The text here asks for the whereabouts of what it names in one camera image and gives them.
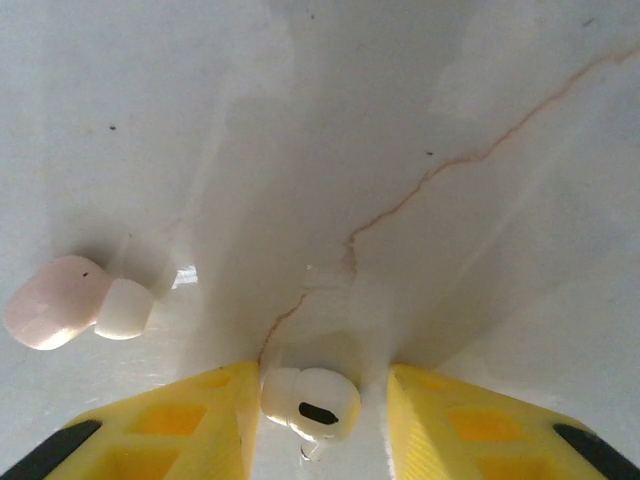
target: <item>earbud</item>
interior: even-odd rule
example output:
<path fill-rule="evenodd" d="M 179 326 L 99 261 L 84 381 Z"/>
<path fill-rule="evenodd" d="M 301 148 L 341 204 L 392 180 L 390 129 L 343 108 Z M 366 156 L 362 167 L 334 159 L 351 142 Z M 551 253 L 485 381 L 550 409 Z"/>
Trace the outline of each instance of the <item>earbud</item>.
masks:
<path fill-rule="evenodd" d="M 262 387 L 262 411 L 304 440 L 302 454 L 318 458 L 327 445 L 349 436 L 360 413 L 360 394 L 348 379 L 322 368 L 280 368 Z"/>
<path fill-rule="evenodd" d="M 5 326 L 37 350 L 58 348 L 90 325 L 106 338 L 138 336 L 153 299 L 142 285 L 113 279 L 83 257 L 61 257 L 42 267 L 9 299 Z"/>

